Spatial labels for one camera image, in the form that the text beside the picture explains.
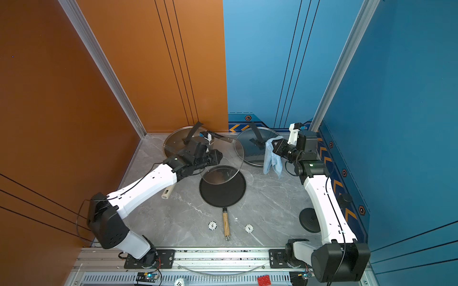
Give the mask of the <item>green circuit board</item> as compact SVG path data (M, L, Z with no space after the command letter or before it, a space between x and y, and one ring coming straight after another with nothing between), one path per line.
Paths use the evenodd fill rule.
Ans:
M161 281L161 276L158 272L138 272L135 278L137 284L151 284Z

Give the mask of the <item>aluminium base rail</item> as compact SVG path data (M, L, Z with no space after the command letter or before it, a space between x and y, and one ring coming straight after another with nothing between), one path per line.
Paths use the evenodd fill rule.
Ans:
M286 262L283 249L278 247L160 247L159 258L152 270L194 272L245 272L312 270L311 265L294 267ZM120 250L83 248L72 267L73 272L143 271Z

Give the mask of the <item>glass lid with black strap handle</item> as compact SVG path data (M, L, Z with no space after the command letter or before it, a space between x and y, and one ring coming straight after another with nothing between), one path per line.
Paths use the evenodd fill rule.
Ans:
M171 133L163 144L166 155L163 162L180 159L193 164L197 160L205 160L209 155L209 141L200 135L200 131L206 129L198 122L194 126L186 126Z

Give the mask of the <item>glass lid with black knob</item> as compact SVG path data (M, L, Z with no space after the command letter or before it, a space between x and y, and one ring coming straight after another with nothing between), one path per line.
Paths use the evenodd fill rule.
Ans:
M213 137L206 155L210 162L201 173L202 179L211 185L221 185L238 174L244 163L245 152L235 138Z

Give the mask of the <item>glass lid on black wok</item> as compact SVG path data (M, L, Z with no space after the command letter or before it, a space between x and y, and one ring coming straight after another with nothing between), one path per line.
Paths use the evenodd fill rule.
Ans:
M257 127L255 123L250 122L248 128L237 136L237 140L243 147L244 162L248 165L262 168L265 158L265 143L279 135L272 129Z

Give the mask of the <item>white round marker left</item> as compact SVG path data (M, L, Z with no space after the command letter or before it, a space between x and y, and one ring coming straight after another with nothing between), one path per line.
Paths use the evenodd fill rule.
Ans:
M211 231L214 231L216 230L217 228L217 223L215 221L210 221L210 223L208 224L208 229L211 230Z

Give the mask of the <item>white round marker right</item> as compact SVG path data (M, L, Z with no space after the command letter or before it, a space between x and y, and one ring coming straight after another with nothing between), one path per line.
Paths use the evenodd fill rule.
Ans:
M247 224L247 225L245 226L245 231L246 231L247 233L250 234L250 233L253 232L253 230L254 230L254 227L253 227L251 224Z

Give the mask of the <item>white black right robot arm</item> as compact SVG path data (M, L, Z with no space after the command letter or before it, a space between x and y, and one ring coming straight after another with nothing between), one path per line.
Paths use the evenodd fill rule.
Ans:
M289 139L273 139L273 153L293 164L310 196L312 207L301 211L299 221L308 232L320 234L321 246L307 239L291 239L285 245L286 262L310 266L319 282L360 281L370 259L366 243L358 241L347 224L330 184L330 172L318 155L318 138L309 131L294 130Z

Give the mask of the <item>aluminium corner post right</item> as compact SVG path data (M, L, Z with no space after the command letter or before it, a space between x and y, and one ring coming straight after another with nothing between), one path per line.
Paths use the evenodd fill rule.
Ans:
M317 107L309 130L317 132L322 121L332 103L332 100L347 72L347 69L357 51L361 40L373 18L373 15L378 8L380 0L364 0L360 11L355 19L353 27L348 35L346 43L336 63L330 81L325 89L325 92Z

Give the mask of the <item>light blue cloth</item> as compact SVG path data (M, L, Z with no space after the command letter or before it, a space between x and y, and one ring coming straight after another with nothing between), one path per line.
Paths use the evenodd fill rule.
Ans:
M283 165L281 157L274 153L273 141L283 139L282 136L277 136L270 138L265 142L265 154L264 154L264 163L263 163L263 173L265 175L269 174L270 169L273 169L278 178L281 178L283 171Z

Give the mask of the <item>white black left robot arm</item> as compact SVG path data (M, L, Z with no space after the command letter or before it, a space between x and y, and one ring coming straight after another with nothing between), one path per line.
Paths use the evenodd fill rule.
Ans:
M108 195L97 193L89 200L87 225L104 249L119 249L142 268L155 266L157 251L145 236L131 231L124 219L139 205L195 171L218 166L223 153L202 137L166 158L141 179Z

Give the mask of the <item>white round marker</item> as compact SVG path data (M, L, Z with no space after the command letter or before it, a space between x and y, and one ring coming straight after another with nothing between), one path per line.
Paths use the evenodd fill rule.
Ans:
M208 224L208 229L211 230L211 231L214 231L216 230L217 228L217 223L215 221L210 221L210 223Z
M250 234L250 233L253 232L253 230L254 230L254 227L253 227L251 224L247 224L247 225L245 226L245 231L246 231L247 233Z

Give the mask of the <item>aluminium corner post left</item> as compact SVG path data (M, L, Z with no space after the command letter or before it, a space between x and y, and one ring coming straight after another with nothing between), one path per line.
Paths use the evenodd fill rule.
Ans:
M140 117L135 111L135 108L132 105L130 99L128 98L122 84L120 83L120 80L115 74L113 67L109 63L109 60L106 57L101 45L99 44L94 32L90 28L90 25L83 15L83 12L80 9L78 3L74 0L59 0L58 3L61 5L63 11L70 20L85 48L89 52L92 60L96 64L97 68L111 89L113 95L126 114L132 127L138 136L143 139L147 135L147 131L143 126Z

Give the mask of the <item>aluminium corner post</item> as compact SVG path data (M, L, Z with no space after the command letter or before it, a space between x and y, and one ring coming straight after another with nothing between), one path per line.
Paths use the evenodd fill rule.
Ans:
M373 15L378 8L380 0L364 0L360 11L355 19L353 27L348 35L346 43L336 63L330 81L325 89L325 92L317 107L309 130L317 132L322 121L332 103L332 100L347 72L347 69L357 51L361 40L373 18Z
M92 60L96 64L97 68L111 89L113 95L126 114L132 127L138 136L143 139L147 135L147 131L143 126L140 117L135 111L135 108L132 105L130 99L128 98L122 84L120 83L120 80L115 74L113 67L109 63L109 60L106 57L101 45L99 44L94 32L90 28L90 25L83 15L83 12L80 9L78 3L74 0L59 0L58 3L61 5L63 11L70 20L85 48L89 52Z

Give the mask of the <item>red block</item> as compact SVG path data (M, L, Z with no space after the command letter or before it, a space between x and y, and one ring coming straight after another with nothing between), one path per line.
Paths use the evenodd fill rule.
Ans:
M272 286L271 279L269 275L260 276L257 278L259 286Z

